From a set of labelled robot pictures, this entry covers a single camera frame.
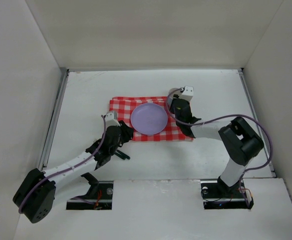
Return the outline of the blue mug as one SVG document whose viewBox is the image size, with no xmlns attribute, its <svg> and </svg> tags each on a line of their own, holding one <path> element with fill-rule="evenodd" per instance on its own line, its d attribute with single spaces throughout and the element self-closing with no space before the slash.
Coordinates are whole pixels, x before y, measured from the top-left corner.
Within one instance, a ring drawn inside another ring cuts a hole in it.
<svg viewBox="0 0 292 240">
<path fill-rule="evenodd" d="M 184 90 L 183 87 L 180 87 L 180 88 L 172 88 L 172 89 L 169 90 L 168 96 L 166 98 L 166 107 L 167 107 L 167 110 L 170 110 L 173 99 L 179 98 L 179 96 L 182 94 L 182 91 L 183 90 Z"/>
</svg>

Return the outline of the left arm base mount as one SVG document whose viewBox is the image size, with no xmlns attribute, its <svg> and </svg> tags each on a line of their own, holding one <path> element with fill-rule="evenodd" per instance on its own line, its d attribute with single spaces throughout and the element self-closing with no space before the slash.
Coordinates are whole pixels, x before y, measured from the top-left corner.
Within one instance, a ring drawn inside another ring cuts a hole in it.
<svg viewBox="0 0 292 240">
<path fill-rule="evenodd" d="M 84 194 L 76 195 L 66 203 L 66 210 L 112 210 L 113 181 L 99 181 L 91 173 L 85 173 L 80 178 L 84 184 L 89 184 Z"/>
</svg>

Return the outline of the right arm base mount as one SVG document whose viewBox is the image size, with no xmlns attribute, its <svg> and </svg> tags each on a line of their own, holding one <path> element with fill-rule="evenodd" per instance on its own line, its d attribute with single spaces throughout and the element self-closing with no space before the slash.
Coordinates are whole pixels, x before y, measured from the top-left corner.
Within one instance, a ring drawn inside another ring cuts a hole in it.
<svg viewBox="0 0 292 240">
<path fill-rule="evenodd" d="M 252 192 L 245 187 L 243 180 L 241 186 L 237 183 L 231 190 L 223 188 L 216 179 L 201 180 L 200 184 L 205 210 L 251 210 L 254 206 Z"/>
</svg>

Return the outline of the red checkered cloth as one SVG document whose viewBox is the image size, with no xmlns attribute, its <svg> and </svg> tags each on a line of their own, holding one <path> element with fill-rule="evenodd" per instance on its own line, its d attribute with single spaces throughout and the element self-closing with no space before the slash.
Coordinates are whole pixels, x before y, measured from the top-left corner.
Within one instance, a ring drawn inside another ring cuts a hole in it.
<svg viewBox="0 0 292 240">
<path fill-rule="evenodd" d="M 109 101 L 109 111 L 116 111 L 118 113 L 118 120 L 123 120 L 129 127 L 132 127 L 130 117 L 133 110 L 137 106 L 145 103 L 153 103 L 159 105 L 164 109 L 165 101 L 166 96 L 116 96 Z M 160 133 L 157 133 L 155 135 L 145 135 L 135 130 L 132 140 L 135 142 L 191 142 L 193 139 L 185 136 L 177 127 L 175 121 L 169 116 L 166 127 Z"/>
</svg>

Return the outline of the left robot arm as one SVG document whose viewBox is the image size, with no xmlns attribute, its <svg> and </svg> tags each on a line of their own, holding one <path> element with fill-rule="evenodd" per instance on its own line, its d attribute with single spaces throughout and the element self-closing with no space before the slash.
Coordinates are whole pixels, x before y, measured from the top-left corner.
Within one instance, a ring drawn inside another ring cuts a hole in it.
<svg viewBox="0 0 292 240">
<path fill-rule="evenodd" d="M 35 224 L 58 199 L 67 201 L 91 193 L 98 184 L 91 172 L 107 164 L 133 135 L 134 129 L 124 121 L 105 120 L 102 137 L 79 156 L 51 169 L 28 172 L 12 199 L 18 212 Z"/>
</svg>

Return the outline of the purple plate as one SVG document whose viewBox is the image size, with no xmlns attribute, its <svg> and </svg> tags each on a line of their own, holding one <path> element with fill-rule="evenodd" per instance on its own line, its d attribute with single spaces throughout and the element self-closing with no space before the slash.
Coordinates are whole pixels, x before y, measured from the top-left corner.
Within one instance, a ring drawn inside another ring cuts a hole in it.
<svg viewBox="0 0 292 240">
<path fill-rule="evenodd" d="M 158 104 L 143 103 L 133 110 L 130 122 L 140 134 L 152 136 L 164 130 L 168 123 L 168 116 Z"/>
</svg>

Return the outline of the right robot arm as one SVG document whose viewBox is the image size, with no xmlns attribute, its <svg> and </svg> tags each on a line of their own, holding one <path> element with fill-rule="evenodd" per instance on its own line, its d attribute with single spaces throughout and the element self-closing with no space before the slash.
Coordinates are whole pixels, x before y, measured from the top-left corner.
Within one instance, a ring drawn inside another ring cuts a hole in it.
<svg viewBox="0 0 292 240">
<path fill-rule="evenodd" d="M 252 118 L 242 114 L 231 114 L 225 116 L 234 117 L 230 123 L 220 121 L 221 117 L 200 122 L 199 118 L 192 115 L 187 100 L 169 97 L 166 105 L 185 136 L 222 141 L 230 158 L 225 170 L 217 179 L 217 188 L 223 194 L 238 189 L 241 176 L 248 164 L 264 148 L 264 142 L 246 121 Z"/>
</svg>

